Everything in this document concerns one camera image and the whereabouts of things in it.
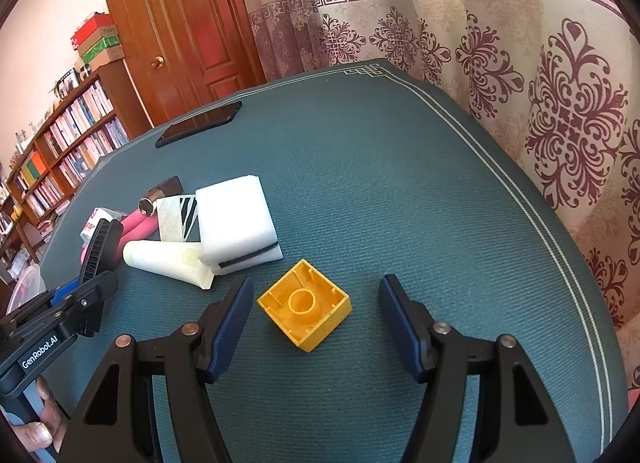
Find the person's left hand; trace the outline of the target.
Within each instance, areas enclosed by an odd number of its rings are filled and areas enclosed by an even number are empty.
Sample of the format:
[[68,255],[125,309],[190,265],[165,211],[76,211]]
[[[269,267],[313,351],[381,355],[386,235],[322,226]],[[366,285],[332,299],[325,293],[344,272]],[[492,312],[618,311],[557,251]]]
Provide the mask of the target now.
[[17,439],[32,455],[36,455],[38,450],[61,449],[68,426],[67,417],[58,406],[47,380],[43,376],[38,376],[36,385],[44,405],[39,420],[12,427]]

